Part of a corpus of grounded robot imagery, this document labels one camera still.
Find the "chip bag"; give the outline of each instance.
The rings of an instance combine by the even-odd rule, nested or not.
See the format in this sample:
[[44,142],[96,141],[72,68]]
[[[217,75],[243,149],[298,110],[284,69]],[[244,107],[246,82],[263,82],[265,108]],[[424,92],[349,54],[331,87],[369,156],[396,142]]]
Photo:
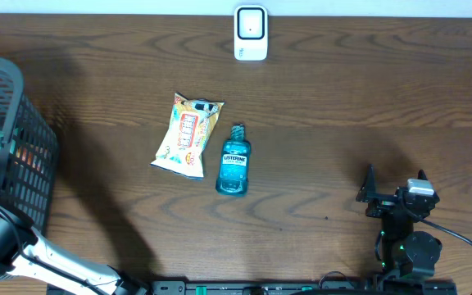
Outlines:
[[189,178],[203,178],[202,152],[223,105],[223,102],[188,100],[175,93],[169,130],[151,165]]

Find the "white electronic device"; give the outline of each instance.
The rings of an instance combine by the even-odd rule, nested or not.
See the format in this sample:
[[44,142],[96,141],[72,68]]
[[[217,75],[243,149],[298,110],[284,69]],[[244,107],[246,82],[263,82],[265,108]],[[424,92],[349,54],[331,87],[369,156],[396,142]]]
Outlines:
[[234,11],[234,57],[261,61],[267,57],[269,23],[261,5],[242,5]]

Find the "plastic package in basket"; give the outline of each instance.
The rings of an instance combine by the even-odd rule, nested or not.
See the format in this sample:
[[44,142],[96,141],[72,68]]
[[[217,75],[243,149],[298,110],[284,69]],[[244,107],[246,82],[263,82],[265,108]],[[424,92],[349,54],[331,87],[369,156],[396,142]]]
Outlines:
[[151,165],[189,178],[203,178],[202,152],[223,105],[223,102],[188,100],[175,93],[169,130]]

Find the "gray basket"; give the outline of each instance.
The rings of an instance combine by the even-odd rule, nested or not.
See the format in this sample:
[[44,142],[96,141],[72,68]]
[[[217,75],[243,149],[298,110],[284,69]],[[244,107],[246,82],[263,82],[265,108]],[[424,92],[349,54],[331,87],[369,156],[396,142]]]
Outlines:
[[[59,156],[56,135],[23,94],[23,76],[0,58],[0,202],[14,206],[45,232]],[[11,276],[0,276],[0,280]]]

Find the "white background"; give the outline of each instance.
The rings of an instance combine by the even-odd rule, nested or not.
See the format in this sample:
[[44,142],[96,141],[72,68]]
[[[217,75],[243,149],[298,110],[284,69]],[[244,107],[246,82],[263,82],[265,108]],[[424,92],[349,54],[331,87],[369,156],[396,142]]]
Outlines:
[[472,17],[472,0],[0,0],[0,12],[228,16],[240,4],[272,16]]

